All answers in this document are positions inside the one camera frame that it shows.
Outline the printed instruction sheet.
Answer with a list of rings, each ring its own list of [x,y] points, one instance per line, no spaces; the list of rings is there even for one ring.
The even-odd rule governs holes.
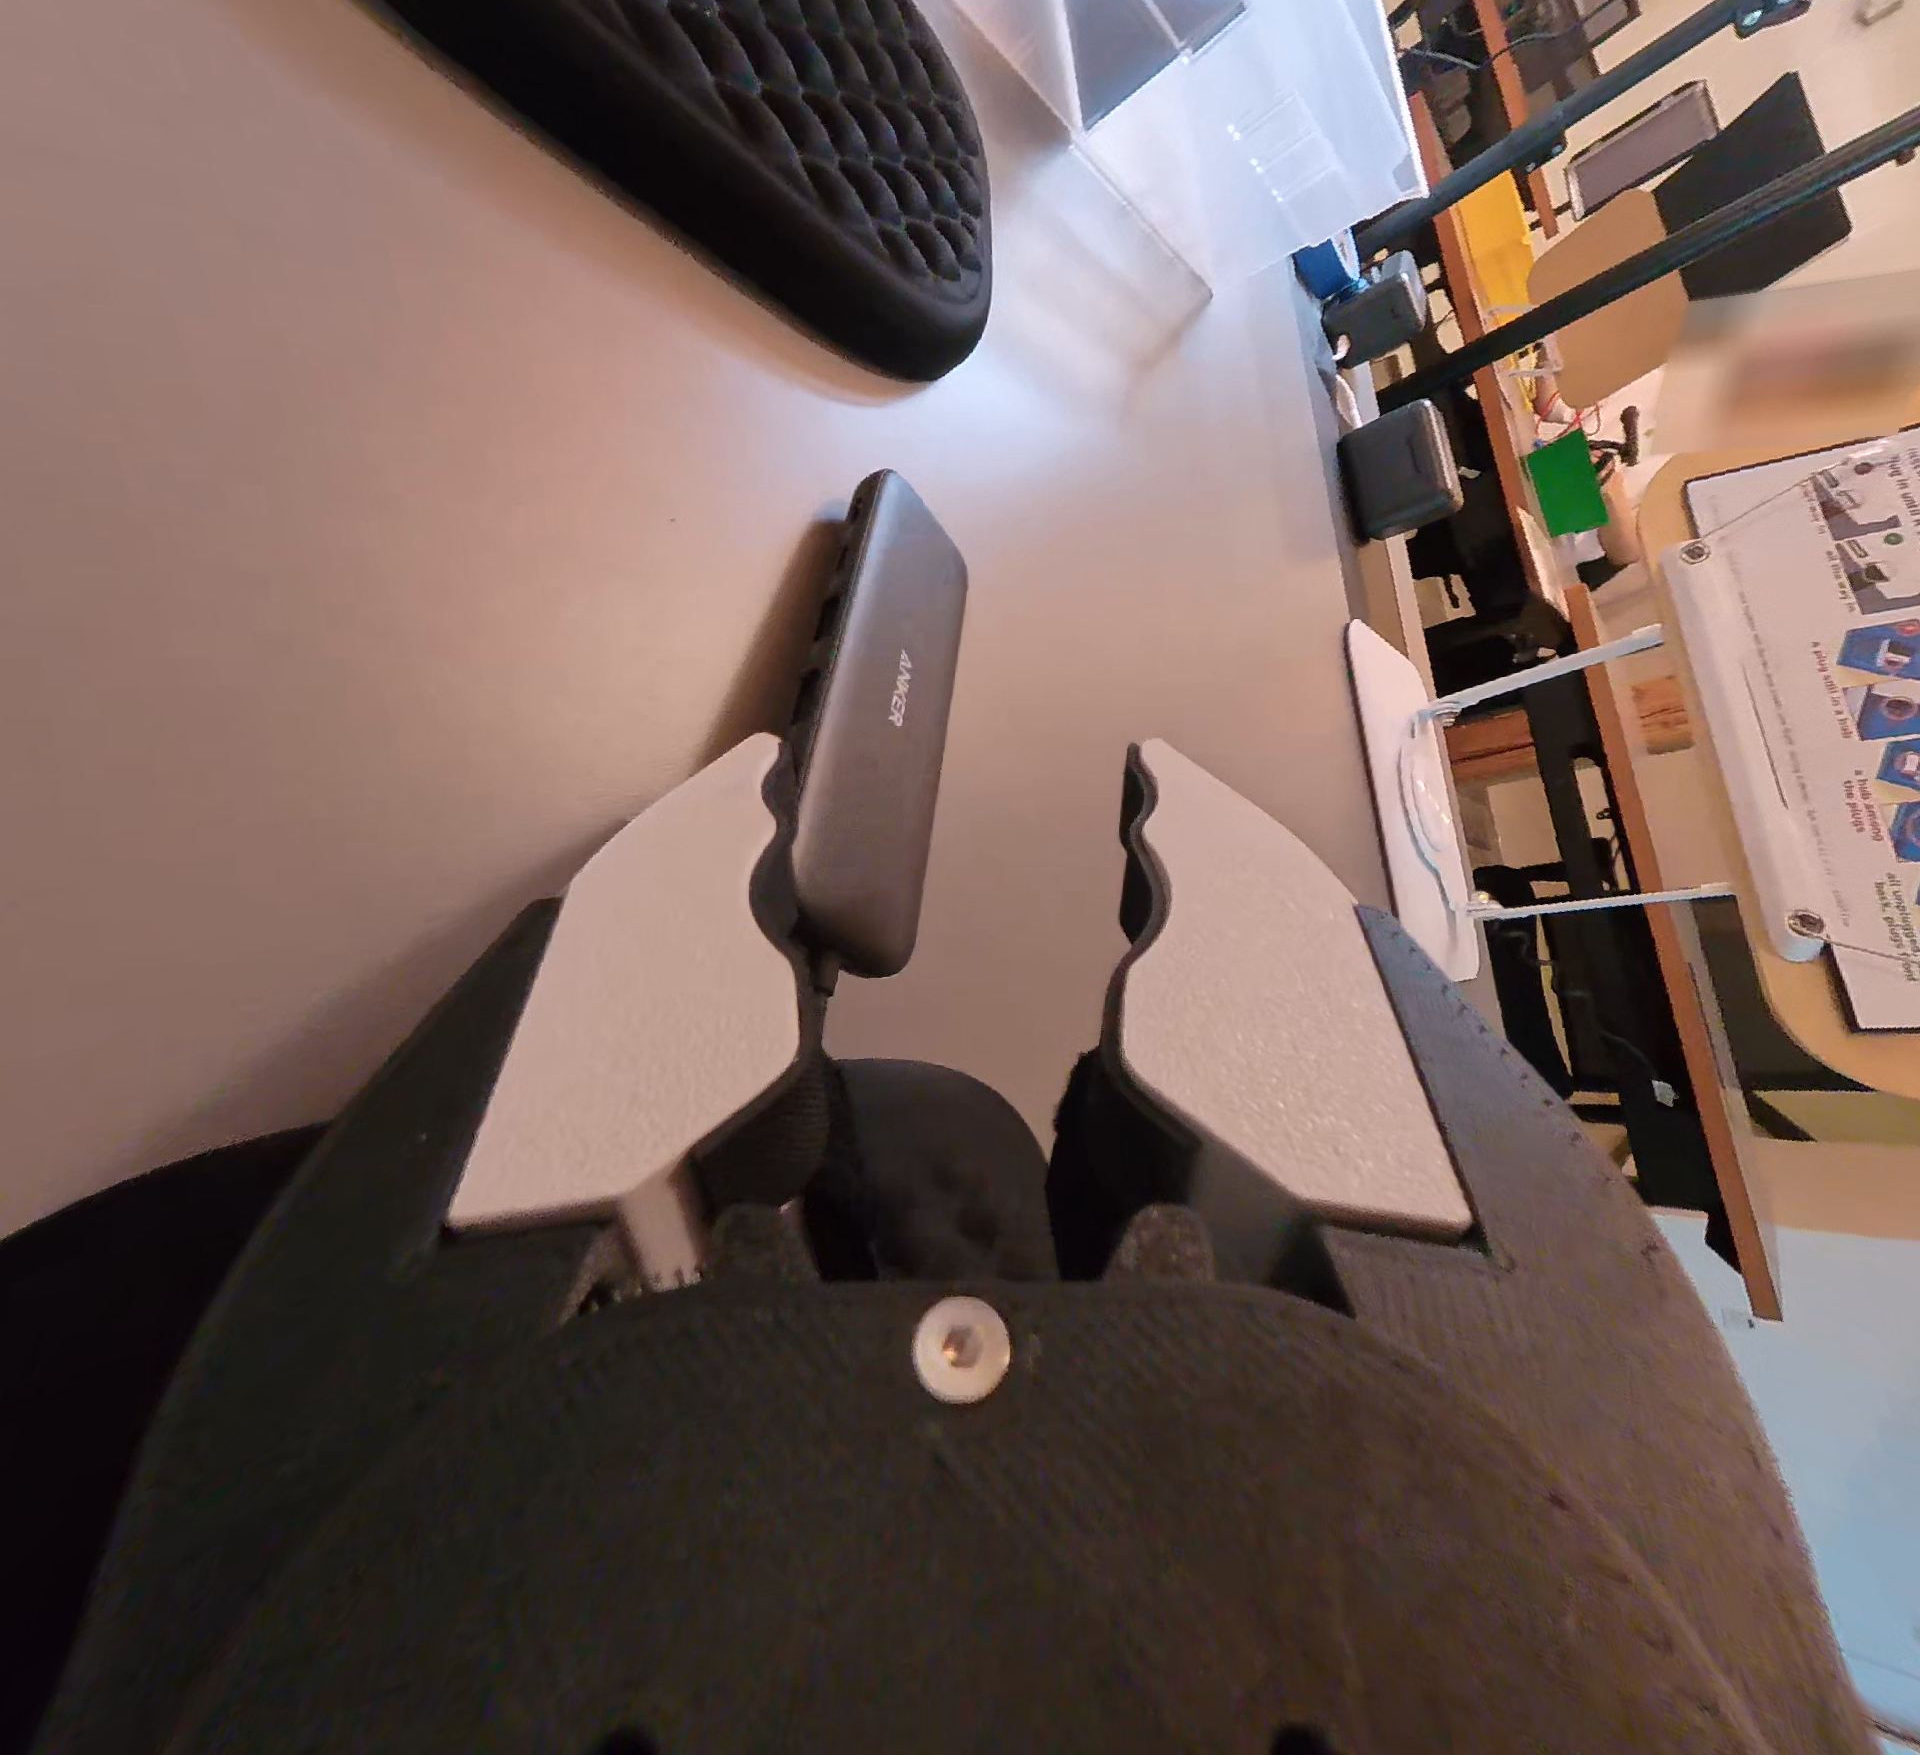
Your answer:
[[[1919,432],[1717,472],[1663,558],[1765,946],[1919,1028]]]

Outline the black box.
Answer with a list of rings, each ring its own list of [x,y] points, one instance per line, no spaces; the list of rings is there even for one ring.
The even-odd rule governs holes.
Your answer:
[[[1803,77],[1788,73],[1652,191],[1668,234],[1787,179],[1827,153]],[[1680,272],[1691,302],[1761,294],[1846,242],[1855,230],[1838,193],[1749,232]]]

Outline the brown wooden desk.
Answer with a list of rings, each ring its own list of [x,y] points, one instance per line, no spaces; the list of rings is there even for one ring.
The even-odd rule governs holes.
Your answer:
[[[1469,5],[1474,9],[1483,33],[1480,51],[1488,55],[1506,51],[1508,39],[1498,5],[1495,0],[1469,0]],[[1433,224],[1433,240],[1461,346],[1479,342],[1498,322],[1510,318],[1490,318],[1487,312],[1469,230],[1459,207],[1438,214]],[[1498,368],[1474,372],[1470,388],[1500,478],[1505,536],[1515,546],[1527,584],[1543,600],[1565,600],[1561,614],[1568,620],[1575,644],[1582,650],[1594,650],[1607,632],[1600,628],[1593,596],[1573,578],[1573,568],[1563,568],[1524,472],[1524,454],[1534,446],[1532,410],[1502,380]],[[1593,920],[1602,928],[1614,924],[1609,930],[1612,942],[1600,948],[1600,930],[1594,930],[1577,950],[1584,966],[1568,964],[1566,974],[1573,980],[1566,982],[1566,988],[1589,992],[1593,998],[1573,1000],[1573,1006],[1591,1010],[1597,1026],[1607,1032],[1612,1028],[1605,1020],[1607,1008],[1621,990],[1640,990],[1648,998],[1657,994],[1663,1012],[1674,1024],[1674,1044],[1685,1062],[1674,1088],[1676,1108],[1665,1110],[1655,1096],[1657,1076],[1652,1066],[1639,1060],[1639,1050],[1621,1050],[1625,1060],[1619,1066],[1619,1118],[1628,1130],[1640,1192],[1655,1206],[1679,1206],[1689,1212],[1701,1208],[1711,1222],[1725,1224],[1719,1234],[1711,1234],[1726,1248],[1741,1274],[1746,1310],[1756,1318],[1779,1322],[1785,1310],[1775,1268],[1772,1224],[1767,1216],[1765,1186],[1752,1182],[1749,1174],[1756,1132],[1735,1080],[1732,1062],[1725,1056],[1725,1028],[1694,916],[1696,904],[1714,900],[1719,892],[1708,884],[1712,892],[1703,890],[1693,900],[1689,900],[1693,892],[1676,902],[1652,900],[1652,892],[1671,892],[1680,886],[1663,870],[1658,842],[1637,774],[1647,756],[1640,692],[1623,678],[1617,664],[1594,664],[1586,672],[1577,670],[1543,688],[1516,694],[1524,714],[1518,714],[1515,722],[1502,718],[1502,724],[1515,728],[1518,722],[1527,730],[1534,774],[1549,800],[1554,842],[1566,866],[1568,898],[1575,902],[1623,904],[1612,912],[1598,910],[1554,918],[1563,924]],[[1605,872],[1597,854],[1591,854],[1594,850],[1593,822],[1582,808],[1581,762],[1593,764],[1594,776],[1605,782],[1605,802],[1600,804],[1605,816],[1600,820],[1611,818],[1612,822],[1623,868],[1619,880],[1637,892],[1644,892],[1644,896],[1631,896],[1625,888],[1619,892],[1594,888]],[[1647,918],[1647,968],[1627,960],[1639,950],[1639,944],[1621,926],[1632,912],[1642,912]],[[1701,1136],[1696,1148],[1676,1144],[1685,1156],[1687,1176],[1683,1180],[1689,1192],[1676,1204],[1666,1204],[1652,1190],[1657,1186],[1661,1190],[1668,1188],[1668,1182],[1663,1180],[1668,1166],[1668,1142],[1689,1130],[1689,1124]],[[1693,1192],[1696,1180],[1694,1156],[1706,1164],[1701,1174],[1711,1176],[1711,1196]]]

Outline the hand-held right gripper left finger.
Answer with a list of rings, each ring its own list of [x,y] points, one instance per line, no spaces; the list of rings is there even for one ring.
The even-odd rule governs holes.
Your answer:
[[[717,1156],[813,1044],[793,810],[788,750],[753,734],[582,864],[452,1188],[455,1234],[613,1224],[645,1288],[703,1278]]]

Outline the white document stand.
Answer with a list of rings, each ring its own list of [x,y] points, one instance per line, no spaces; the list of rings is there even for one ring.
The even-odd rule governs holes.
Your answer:
[[[1749,624],[1732,560],[1694,540],[1663,556],[1661,578],[1668,600],[1663,624],[1453,698],[1428,700],[1420,672],[1399,650],[1363,622],[1348,624],[1347,660],[1394,910],[1451,980],[1479,974],[1480,924],[1521,922],[1527,910],[1477,902],[1447,728],[1505,694],[1547,688],[1665,644],[1683,650],[1691,666],[1699,728],[1719,764],[1765,940],[1792,964],[1841,950],[1841,880],[1819,866],[1811,800],[1790,790],[1787,730],[1769,724],[1761,660],[1742,654]]]

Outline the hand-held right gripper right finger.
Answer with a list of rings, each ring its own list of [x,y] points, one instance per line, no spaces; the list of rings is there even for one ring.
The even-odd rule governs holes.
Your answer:
[[[1226,1280],[1310,1280],[1323,1230],[1459,1246],[1477,1214],[1369,914],[1167,742],[1122,768],[1124,948],[1047,1172],[1060,1274],[1097,1280],[1150,1208]]]

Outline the green sheet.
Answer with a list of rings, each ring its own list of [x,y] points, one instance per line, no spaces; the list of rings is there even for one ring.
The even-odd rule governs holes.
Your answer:
[[[1550,538],[1598,532],[1611,510],[1589,434],[1573,426],[1538,442],[1524,456],[1524,472]]]

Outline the slim grey usb hub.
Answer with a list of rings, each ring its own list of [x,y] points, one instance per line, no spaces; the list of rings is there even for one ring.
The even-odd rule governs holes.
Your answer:
[[[805,944],[899,976],[918,942],[968,568],[900,472],[854,490],[788,724]]]

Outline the black tripod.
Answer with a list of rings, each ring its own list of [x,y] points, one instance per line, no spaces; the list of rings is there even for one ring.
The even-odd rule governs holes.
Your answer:
[[[1575,127],[1714,37],[1732,33],[1741,41],[1749,41],[1795,21],[1805,11],[1805,0],[1711,0],[1619,69],[1607,73],[1594,87],[1577,93],[1571,101],[1492,143],[1479,159],[1434,185],[1427,197],[1400,205],[1363,226],[1357,234],[1358,254],[1372,258],[1381,252],[1407,248],[1415,234],[1434,226],[1444,213],[1464,205],[1485,185],[1492,185],[1502,175],[1538,169],[1565,151]],[[1521,318],[1488,330],[1461,350],[1447,352],[1428,368],[1393,382],[1378,396],[1381,414],[1420,398],[1431,400],[1444,390],[1474,380],[1479,372],[1492,368],[1500,358],[1573,328],[1642,288],[1679,276],[1693,262],[1717,254],[1744,234],[1756,232],[1781,216],[1841,191],[1845,185],[1910,159],[1916,145],[1919,113],[1908,111],[1882,129],[1823,155],[1787,179],[1767,185],[1693,224],[1693,228],[1668,234],[1597,278],[1529,308]]]

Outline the dark grey case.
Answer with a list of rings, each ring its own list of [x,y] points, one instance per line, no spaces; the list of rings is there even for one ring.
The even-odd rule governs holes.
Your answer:
[[[1357,274],[1320,310],[1340,362],[1369,364],[1411,348],[1428,330],[1428,286],[1415,254],[1396,250]]]
[[[1415,536],[1464,506],[1464,480],[1444,414],[1428,398],[1344,432],[1340,492],[1357,542]]]

